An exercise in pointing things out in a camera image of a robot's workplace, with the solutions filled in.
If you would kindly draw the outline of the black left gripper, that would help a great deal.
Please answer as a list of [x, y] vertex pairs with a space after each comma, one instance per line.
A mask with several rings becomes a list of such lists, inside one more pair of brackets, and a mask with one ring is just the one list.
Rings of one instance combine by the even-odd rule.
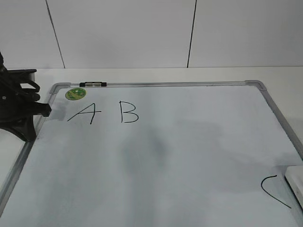
[[36, 131], [34, 115], [48, 117], [52, 111], [49, 104], [38, 103], [40, 86], [33, 82], [15, 82], [0, 57], [0, 122], [9, 125], [10, 132], [23, 141], [34, 141]]

